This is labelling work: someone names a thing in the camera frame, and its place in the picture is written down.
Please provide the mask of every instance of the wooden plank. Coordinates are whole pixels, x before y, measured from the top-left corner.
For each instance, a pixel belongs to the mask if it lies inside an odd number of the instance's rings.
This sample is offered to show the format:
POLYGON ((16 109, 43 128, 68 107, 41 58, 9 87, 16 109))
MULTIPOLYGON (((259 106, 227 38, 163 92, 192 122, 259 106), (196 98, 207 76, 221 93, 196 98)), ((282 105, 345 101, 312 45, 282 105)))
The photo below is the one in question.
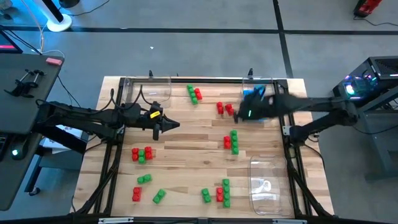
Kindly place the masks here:
MULTIPOLYGON (((117 90, 120 77, 105 77, 98 108, 109 100, 110 89, 117 90)), ((303 80, 288 80, 289 90, 298 96, 305 96, 303 80)), ((192 105, 187 97, 186 84, 173 84, 170 106, 164 113, 180 122, 181 127, 160 135, 159 141, 152 140, 152 130, 128 128, 124 138, 118 181, 116 184, 113 216, 135 217, 228 217, 228 218, 278 218, 293 217, 290 205, 289 183, 284 166, 274 170, 263 170, 267 180, 278 188, 273 193, 280 194, 280 200, 263 201, 269 213, 257 215, 249 199, 249 161, 252 156, 283 157, 279 122, 268 119, 265 122, 235 124, 227 114, 218 115, 215 103, 232 103, 238 108, 241 101, 242 85, 197 83, 203 96, 198 105, 192 105), (238 130, 239 155, 231 155, 223 149, 223 136, 232 129, 238 130), (152 146, 154 159, 145 165, 131 160, 131 148, 152 146), (132 202, 132 188, 137 184, 137 177, 152 174, 153 181, 143 185, 141 202, 132 202), (225 209, 222 203, 215 202, 215 188, 221 186, 221 180, 231 181, 231 208, 225 209), (167 195, 156 205, 153 196, 160 189, 167 195), (200 190, 209 188, 211 204, 204 204, 200 190)), ((151 91, 158 88, 146 88, 151 91)), ((295 114, 297 124, 311 122, 310 113, 295 114)), ((311 142, 318 150, 318 144, 311 142)), ((100 146, 86 153, 83 160, 74 204, 80 208, 98 185, 105 146, 100 146)), ((322 162, 312 151, 302 149, 303 163, 310 190, 320 200, 326 210, 333 213, 328 186, 322 162)), ((302 194, 298 190, 302 206, 302 194)))

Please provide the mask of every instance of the white cable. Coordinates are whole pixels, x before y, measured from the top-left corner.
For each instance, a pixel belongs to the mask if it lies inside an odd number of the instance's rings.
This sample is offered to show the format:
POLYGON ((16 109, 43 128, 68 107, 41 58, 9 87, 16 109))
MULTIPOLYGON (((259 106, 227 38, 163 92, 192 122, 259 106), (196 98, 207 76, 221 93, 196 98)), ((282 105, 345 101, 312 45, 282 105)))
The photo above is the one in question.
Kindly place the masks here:
POLYGON ((33 14, 33 12, 30 10, 29 6, 26 4, 26 2, 24 0, 21 0, 22 3, 25 5, 25 7, 27 8, 30 16, 33 18, 33 20, 35 21, 37 27, 39 28, 40 31, 40 51, 43 52, 44 49, 44 35, 43 35, 43 31, 42 28, 40 27, 39 22, 37 21, 35 15, 33 14))
POLYGON ((48 50, 46 52, 42 52, 42 54, 47 54, 49 52, 60 52, 62 54, 63 59, 65 59, 65 54, 60 50, 48 50))

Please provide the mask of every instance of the computer case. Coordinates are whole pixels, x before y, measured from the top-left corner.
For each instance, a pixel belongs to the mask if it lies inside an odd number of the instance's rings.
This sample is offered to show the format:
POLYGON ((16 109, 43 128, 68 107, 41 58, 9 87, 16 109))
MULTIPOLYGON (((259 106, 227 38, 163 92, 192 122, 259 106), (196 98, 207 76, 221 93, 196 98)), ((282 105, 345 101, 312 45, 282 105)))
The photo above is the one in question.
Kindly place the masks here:
POLYGON ((396 85, 398 56, 369 57, 333 88, 333 94, 361 107, 396 85))

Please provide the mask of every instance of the yellow label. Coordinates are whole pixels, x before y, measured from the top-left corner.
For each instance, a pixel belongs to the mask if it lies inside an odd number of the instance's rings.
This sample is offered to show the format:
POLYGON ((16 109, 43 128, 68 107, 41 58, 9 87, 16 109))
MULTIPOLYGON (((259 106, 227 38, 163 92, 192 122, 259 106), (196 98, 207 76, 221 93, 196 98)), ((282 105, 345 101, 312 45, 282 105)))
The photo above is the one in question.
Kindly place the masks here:
POLYGON ((154 117, 156 117, 158 115, 160 115, 160 112, 156 111, 155 113, 150 114, 150 118, 152 119, 152 118, 154 118, 154 117))

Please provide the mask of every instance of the clear plastic container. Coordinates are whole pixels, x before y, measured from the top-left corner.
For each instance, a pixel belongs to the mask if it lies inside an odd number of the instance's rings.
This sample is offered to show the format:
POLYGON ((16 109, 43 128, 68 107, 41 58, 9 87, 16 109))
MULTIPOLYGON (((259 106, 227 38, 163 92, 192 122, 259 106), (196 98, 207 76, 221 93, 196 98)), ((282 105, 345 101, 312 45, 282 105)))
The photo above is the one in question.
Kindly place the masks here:
POLYGON ((137 98, 142 86, 142 96, 137 103, 143 108, 149 105, 145 102, 152 103, 157 101, 163 108, 170 107, 172 82, 171 77, 126 77, 124 79, 122 103, 132 103, 137 98))
POLYGON ((258 215, 291 215, 292 204, 284 157, 252 156, 249 186, 251 205, 258 215))

